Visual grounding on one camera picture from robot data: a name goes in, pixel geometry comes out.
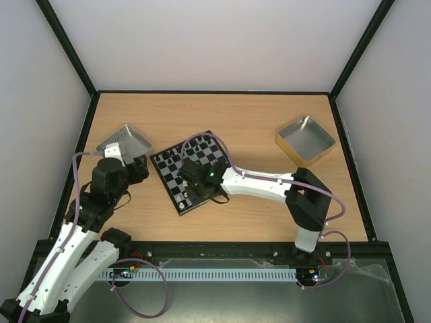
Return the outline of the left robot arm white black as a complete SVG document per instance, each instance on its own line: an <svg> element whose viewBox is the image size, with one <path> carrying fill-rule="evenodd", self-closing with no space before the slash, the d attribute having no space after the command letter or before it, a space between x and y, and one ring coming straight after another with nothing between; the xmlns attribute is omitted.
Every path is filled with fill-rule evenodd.
<svg viewBox="0 0 431 323"><path fill-rule="evenodd" d="M1 315L10 322L68 322L100 273L130 251L131 236L110 228L87 257L82 254L113 215L133 184L149 176L145 155L126 164L109 149L92 171L65 216L55 245L28 286L6 299Z"/></svg>

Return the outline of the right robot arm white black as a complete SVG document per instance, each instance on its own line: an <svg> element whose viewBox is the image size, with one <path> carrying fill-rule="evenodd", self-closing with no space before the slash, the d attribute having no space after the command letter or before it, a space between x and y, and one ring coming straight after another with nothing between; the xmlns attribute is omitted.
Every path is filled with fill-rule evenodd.
<svg viewBox="0 0 431 323"><path fill-rule="evenodd" d="M323 230L331 191L309 170L270 174L250 172L216 162L202 165L189 159L179 168L178 176L187 183L186 191L193 201L227 201L233 195L247 195L285 204L298 231L294 241L294 257L303 264L317 256L317 242Z"/></svg>

